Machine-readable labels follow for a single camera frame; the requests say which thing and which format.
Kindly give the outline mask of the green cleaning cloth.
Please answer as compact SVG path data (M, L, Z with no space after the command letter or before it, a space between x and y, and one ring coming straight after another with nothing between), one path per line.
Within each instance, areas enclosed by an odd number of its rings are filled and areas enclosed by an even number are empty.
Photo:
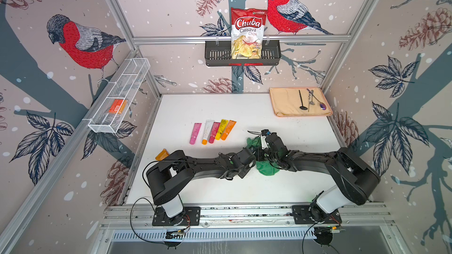
M273 176L280 171L280 168L272 163L262 147L262 136L247 139L247 148L256 158L255 166L260 174L264 176Z

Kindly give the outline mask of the orange toothpaste tube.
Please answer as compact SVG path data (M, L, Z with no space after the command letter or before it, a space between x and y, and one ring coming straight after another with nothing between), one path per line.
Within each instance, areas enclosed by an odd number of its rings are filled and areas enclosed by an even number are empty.
M228 135L230 134L230 132L233 130L234 126L235 126L236 122L233 120L229 120L227 126L225 127L222 135L221 135L221 139L223 141L225 141L228 137Z

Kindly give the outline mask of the yellow toothpaste tube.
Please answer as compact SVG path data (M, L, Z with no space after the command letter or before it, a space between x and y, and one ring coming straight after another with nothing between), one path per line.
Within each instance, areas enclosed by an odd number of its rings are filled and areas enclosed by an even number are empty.
M222 119L220 122L220 126L218 127L218 131L215 135L216 140L220 140L222 133L224 132L226 126L228 125L229 120Z

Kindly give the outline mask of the red pink toothpaste tube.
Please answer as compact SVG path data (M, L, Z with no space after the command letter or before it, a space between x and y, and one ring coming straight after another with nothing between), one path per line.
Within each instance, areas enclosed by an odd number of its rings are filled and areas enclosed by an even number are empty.
M210 132L210 135L209 135L209 139L208 139L209 143L214 143L215 137L217 136L217 133L218 133L220 125L221 125L220 122L214 122L213 123L212 128L211 128L211 132Z

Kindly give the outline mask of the white toothpaste tube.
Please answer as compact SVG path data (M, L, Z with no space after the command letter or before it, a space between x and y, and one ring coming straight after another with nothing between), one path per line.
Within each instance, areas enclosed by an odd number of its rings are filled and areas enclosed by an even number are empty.
M202 144L206 145L210 139L210 135L211 135L211 130L212 127L214 125L214 121L213 120L206 120L206 124L205 124L205 128L204 128L204 133L202 136Z

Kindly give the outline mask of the magenta toothpaste tube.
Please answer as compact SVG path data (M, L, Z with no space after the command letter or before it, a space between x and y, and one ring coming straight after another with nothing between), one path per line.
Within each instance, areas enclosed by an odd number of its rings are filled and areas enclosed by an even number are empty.
M194 145L196 143L197 140L197 136L199 134L199 131L201 129L202 123L195 123L193 126L193 130L191 133L191 137L190 137L190 145Z

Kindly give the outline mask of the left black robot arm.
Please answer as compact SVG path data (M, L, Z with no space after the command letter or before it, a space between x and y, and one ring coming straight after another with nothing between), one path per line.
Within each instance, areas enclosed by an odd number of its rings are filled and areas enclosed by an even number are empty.
M257 159L248 148L238 153L218 154L216 158L193 158L177 150L161 161L144 168L142 177L151 191L153 202L173 219L184 213L180 192L193 180L244 178L256 165Z

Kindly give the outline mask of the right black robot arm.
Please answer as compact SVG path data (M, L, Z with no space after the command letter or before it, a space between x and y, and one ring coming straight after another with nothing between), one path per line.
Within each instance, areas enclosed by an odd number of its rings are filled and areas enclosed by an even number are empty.
M289 150L275 132L267 129L261 131L260 138L259 161L268 161L278 170L318 172L332 177L335 185L322 191L310 203L308 210L316 222L326 220L347 204L365 204L381 181L377 172L348 148L326 153Z

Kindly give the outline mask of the black spoon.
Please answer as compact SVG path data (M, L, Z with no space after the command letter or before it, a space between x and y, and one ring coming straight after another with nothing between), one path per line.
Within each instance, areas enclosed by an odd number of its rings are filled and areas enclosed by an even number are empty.
M300 109L301 109L302 111L308 111L309 108L308 108L307 106L305 106L305 104L304 104L304 98L303 98L303 95L302 95L302 93L301 93L300 90L299 90L299 97L300 97L300 102L301 102Z

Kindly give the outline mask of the iridescent purple spoon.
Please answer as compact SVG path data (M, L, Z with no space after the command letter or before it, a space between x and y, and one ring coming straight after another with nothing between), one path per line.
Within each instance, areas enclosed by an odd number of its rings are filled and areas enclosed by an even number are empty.
M321 102L315 95L314 95L314 91L313 90L310 90L310 89L307 89L308 90L308 92L311 94L311 96L318 102L318 104L319 104L319 107L322 109L322 110L326 110L327 109L327 107L326 107L326 104L324 104L323 102Z

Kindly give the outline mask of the orange snack packet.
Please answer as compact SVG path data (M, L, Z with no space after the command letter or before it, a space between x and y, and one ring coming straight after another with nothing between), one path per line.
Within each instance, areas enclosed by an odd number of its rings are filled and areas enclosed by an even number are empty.
M166 149L163 149L156 157L155 160L156 161L162 161L164 159L166 159L166 157L169 156L169 153Z

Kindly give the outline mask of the Chuba cassava chips bag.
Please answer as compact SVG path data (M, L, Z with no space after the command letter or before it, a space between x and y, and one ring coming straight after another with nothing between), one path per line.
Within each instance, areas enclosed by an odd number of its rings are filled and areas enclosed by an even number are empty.
M260 59L267 11L231 8L232 59Z

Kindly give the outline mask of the orange packet in shelf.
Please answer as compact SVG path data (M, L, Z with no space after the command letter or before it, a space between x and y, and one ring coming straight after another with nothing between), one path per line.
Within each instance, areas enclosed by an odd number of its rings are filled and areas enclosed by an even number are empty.
M114 99L112 105L109 107L109 114L122 114L128 101L126 99Z

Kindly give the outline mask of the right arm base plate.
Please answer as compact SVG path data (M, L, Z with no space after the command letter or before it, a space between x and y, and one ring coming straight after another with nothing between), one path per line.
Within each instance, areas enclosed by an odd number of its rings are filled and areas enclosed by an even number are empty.
M296 225L312 225L314 223L340 225L342 219L339 211L327 214L318 207L310 205L293 205L291 207L291 216Z

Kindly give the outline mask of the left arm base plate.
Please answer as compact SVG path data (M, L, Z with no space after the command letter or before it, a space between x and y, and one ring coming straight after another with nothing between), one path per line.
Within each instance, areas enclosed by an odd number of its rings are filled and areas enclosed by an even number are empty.
M152 226L198 226L200 223L201 208L198 206L183 207L180 214L170 218L163 207L157 207L153 217Z

